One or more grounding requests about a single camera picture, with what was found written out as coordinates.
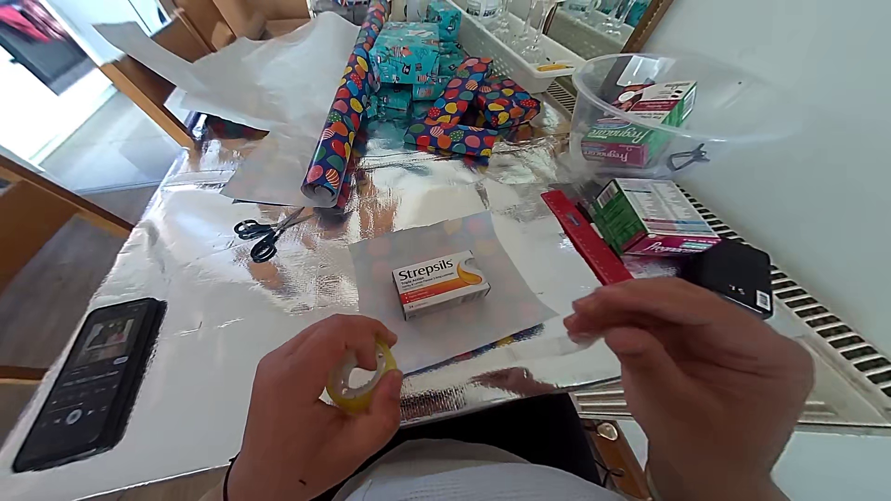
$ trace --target wrist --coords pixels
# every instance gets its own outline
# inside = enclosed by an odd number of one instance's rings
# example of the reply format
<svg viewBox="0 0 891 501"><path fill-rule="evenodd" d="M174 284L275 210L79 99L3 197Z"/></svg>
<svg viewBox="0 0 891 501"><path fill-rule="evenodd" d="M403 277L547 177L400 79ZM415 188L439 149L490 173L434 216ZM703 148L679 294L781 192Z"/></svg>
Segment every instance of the wrist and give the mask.
<svg viewBox="0 0 891 501"><path fill-rule="evenodd" d="M770 472L711 463L689 467L650 454L647 481L657 501L788 501Z"/></svg>
<svg viewBox="0 0 891 501"><path fill-rule="evenodd" d="M250 461L244 454L239 454L229 468L228 479L225 481L224 493L227 495L224 501L248 501L263 499L264 501L304 501L309 497L304 496L301 489L286 487L292 478L289 475L282 477L276 475L273 466L262 466L257 469L256 463Z"/></svg>

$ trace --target white paper sheet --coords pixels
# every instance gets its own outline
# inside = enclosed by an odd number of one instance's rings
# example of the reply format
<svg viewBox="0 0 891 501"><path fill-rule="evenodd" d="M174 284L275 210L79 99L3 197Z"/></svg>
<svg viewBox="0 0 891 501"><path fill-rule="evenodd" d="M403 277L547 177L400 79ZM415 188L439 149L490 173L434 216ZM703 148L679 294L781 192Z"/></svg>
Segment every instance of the white paper sheet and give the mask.
<svg viewBox="0 0 891 501"><path fill-rule="evenodd" d="M183 108L270 131L233 175L224 195L321 205L303 195L300 186L356 43L357 26L323 12L288 35L266 41L239 38L195 63L156 44L136 23L95 28L179 87Z"/></svg>
<svg viewBox="0 0 891 501"><path fill-rule="evenodd" d="M523 280L498 241L489 212L362 240L350 245L349 251L356 268L359 312L379 319L399 336L393 357L405 373L467 353L557 315ZM404 320L392 271L460 251L473 252L492 287L488 295Z"/></svg>

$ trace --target black phone case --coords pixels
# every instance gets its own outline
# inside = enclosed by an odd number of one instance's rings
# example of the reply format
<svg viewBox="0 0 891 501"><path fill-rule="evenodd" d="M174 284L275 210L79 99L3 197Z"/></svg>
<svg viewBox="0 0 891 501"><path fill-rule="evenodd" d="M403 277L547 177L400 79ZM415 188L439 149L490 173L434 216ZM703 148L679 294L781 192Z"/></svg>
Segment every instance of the black phone case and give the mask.
<svg viewBox="0 0 891 501"><path fill-rule="evenodd" d="M158 337L161 321L164 319L164 314L167 311L167 303L155 300L154 298L143 298L93 310L81 325L80 331L78 332L78 340L72 345L72 350L65 359L65 364L62 366L63 371L69 367L71 359L76 356L74 348L78 345L81 337L85 335L85 329L92 324L91 319L97 316L98 313L113 308L126 308L138 302L148 302L145 319L143 325L140 326L140 331L136 336L133 348L130 349L132 355L130 356L131 359L127 361L127 367L120 380L119 387L121 390L112 401L109 417L100 434L96 439L73 448L67 448L43 456L28 457L27 448L29 439L31 438L31 434L34 433L34 429L32 428L28 433L28 437L25 438L21 449L19 449L15 461L12 463L12 470L14 472L45 470L47 468L59 466L60 464L77 461L78 459L83 459L109 450L116 446L121 438L123 438L124 430L127 427L127 419L130 416L130 410L135 403L136 394L139 391L140 383L145 374L145 366L151 355L150 346ZM56 384L57 382L53 383L53 387L47 394L47 401L49 400L49 396L56 390ZM40 408L40 412L37 413L35 423L44 415L46 407L47 402L44 402L43 406Z"/></svg>

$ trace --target smartphone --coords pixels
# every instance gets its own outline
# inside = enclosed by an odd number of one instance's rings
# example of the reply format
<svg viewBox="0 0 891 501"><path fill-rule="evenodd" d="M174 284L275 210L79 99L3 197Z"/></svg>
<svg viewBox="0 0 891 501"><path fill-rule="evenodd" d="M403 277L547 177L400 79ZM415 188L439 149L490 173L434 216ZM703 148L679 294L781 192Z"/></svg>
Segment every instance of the smartphone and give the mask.
<svg viewBox="0 0 891 501"><path fill-rule="evenodd" d="M163 301L145 298L86 317L14 472L76 461L120 441L165 311Z"/></svg>

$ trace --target silver foil sheet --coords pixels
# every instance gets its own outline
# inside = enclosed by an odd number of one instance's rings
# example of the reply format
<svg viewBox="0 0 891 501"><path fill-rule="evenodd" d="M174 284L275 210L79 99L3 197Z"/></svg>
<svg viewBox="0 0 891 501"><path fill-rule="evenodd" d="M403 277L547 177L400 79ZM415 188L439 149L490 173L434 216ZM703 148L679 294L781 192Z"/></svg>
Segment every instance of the silver foil sheet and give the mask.
<svg viewBox="0 0 891 501"><path fill-rule="evenodd" d="M63 356L0 451L5 498L88 497L227 464L241 444L257 361L317 320L357 312L347 246L481 210L492 212L511 260L559 316L407 375L403 424L619 376L602 342L578 347L562 325L571 301L599 283L540 198L555 186L594 189L563 174L568 123L554 108L546 103L535 127L497 144L487 166L406 149L394 124L369 129L346 210L319 210L292 227L263 264L251 261L254 242L239 240L233 226L248 218L280 221L294 209L219 194L256 142L208 138L183 152L89 308L146 296L168 302L123 440L62 467L10 473ZM650 267L636 269L646 274Z"/></svg>

